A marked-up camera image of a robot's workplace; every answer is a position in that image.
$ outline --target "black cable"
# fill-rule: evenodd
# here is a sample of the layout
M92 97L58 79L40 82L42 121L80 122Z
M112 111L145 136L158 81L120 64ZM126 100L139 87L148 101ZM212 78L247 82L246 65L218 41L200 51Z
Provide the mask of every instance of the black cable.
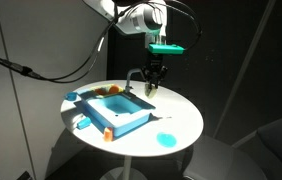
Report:
M115 17L114 19L108 24L108 26L103 30L103 32L100 34L98 40L97 40L97 43L95 43L94 47L92 48L88 58L82 63L82 65L80 65L77 69L75 69L73 72L67 74L67 75L64 75L64 76L61 76L61 77L57 77L57 78L46 78L46 77L43 77L35 72L33 72L33 70L27 66L21 66L17 63L13 63L13 62L10 62L8 60L5 60L5 59L1 59L0 58L0 65L12 70L12 71L15 71L17 73L20 73L21 75L24 75L24 76L28 76L30 78L33 78L33 79L36 79L36 80L42 80L42 81L50 81L50 82L54 82L54 83L72 83L72 82L75 82L75 81L78 81L80 79L82 79L84 76L86 76L92 69L92 67L94 66L96 60L97 60L97 57L99 55L99 52L100 52L100 49L101 49L101 46L103 44L103 39L105 38L105 35L108 33L109 29L115 25L117 22L118 22L118 19L122 16L124 16L124 14L128 11L130 11L131 9L137 7L138 5L140 4L147 4L151 7L152 4L157 4L157 5L162 5L162 6L165 6L165 7L168 7L168 8L171 8L185 16L187 16L188 18L191 19L191 21L193 22L193 25L195 26L196 30L197 30L197 37L195 39L195 41L187 48L185 48L185 50L188 50L190 49L191 47L193 47L199 40L201 34L202 34L202 30L201 30L201 25L198 21L198 18L195 14L195 12L187 5L183 4L182 2L179 2L177 0L165 0L165 1L171 1L171 2L175 2L175 3L178 3L182 6L184 6L185 8L187 8L191 14L189 15L188 13L185 13L184 11L178 9L178 8L175 8L173 6L170 6L170 5L167 5L167 4L161 4L161 3L157 3L157 2L149 2L148 0L143 0L143 1L139 1L137 3L134 3L132 4L131 6L129 6L128 8L126 8L124 11L118 13L118 9L117 9L117 5L115 4ZM80 77L74 79L74 80L69 80L69 81L60 81L62 79L65 79L65 78L68 78L70 77L71 75L77 73L79 70L81 70L91 59L91 57L93 56L93 54L96 52L96 55L95 55L95 58L94 58L94 61L93 63L91 64L90 68L88 69L87 72L85 72L83 75L81 75Z
M95 63L95 61L96 61L96 59L94 60L93 64L90 66L89 70L88 70L86 73L84 73L82 76L80 76L79 78L77 78L77 79L75 79L75 80L70 80L70 81L58 81L58 80L61 80L61 79L66 78L66 77L69 77L69 75L72 75L72 74L76 73L78 70L80 70L80 69L91 59L91 57L93 56L94 52L97 50L98 46L99 46L99 47L102 46L102 44L103 44L102 41L103 41L103 39L105 38L105 35L108 33L108 31L110 30L110 28L111 28L114 24L115 24L114 21L111 21L111 22L108 24L108 26L103 30L103 32L101 33L101 35L100 35L99 38L98 38L97 43L94 45L94 47L93 47L93 49L92 49L92 51L91 51L89 57L87 58L87 60L86 60L77 70L75 70L74 72L72 72L72 73L70 73L70 74L68 74L68 75L66 75L66 76L60 77L60 78L45 78L45 77L42 77L42 78L43 78L44 80L46 80L46 81L50 81L50 82L54 82L54 83L72 83L72 82L75 82L75 81L78 81L78 80L82 79L85 75L88 74L88 72L90 72L90 70L92 69L92 67L93 67L93 65L94 65L94 63Z

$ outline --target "gray chair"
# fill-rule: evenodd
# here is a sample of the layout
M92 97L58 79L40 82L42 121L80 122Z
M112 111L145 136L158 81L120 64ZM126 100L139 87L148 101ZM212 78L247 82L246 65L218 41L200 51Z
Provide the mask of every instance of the gray chair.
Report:
M185 156L183 176L190 180L266 180L262 169L244 152L236 149L257 136L282 162L282 119L258 128L229 146L202 135Z

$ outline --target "table stem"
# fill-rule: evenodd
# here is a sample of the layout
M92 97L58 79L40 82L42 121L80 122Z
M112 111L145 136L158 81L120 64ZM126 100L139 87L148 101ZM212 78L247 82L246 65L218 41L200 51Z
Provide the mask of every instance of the table stem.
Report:
M131 156L124 157L124 167L123 167L123 180L129 180L130 169L131 169Z

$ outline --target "small block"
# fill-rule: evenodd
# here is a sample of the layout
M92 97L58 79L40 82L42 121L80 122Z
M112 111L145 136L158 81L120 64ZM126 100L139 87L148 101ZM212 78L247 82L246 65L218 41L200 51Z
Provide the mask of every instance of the small block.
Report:
M77 128L81 130L81 129L84 129L90 126L90 124L91 124L91 119L89 117L86 117L83 120L81 120L80 122L78 122Z
M104 141L105 142L111 142L113 141L113 129L110 127L107 127L104 129Z
M77 93L76 92L69 92L64 96L65 100L68 101L75 101L77 99Z

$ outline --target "orange object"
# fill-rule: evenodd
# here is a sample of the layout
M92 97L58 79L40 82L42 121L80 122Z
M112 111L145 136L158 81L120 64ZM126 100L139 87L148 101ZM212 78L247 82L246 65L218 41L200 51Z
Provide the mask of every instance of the orange object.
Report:
M120 87L118 85L112 85L109 89L109 94L115 94L120 92Z
M107 92L106 92L106 90L104 88L95 89L94 91L97 94L102 95L102 96L107 94Z
M104 133L103 133L103 139L105 142L111 142L113 141L113 129L110 127L107 127L104 129Z

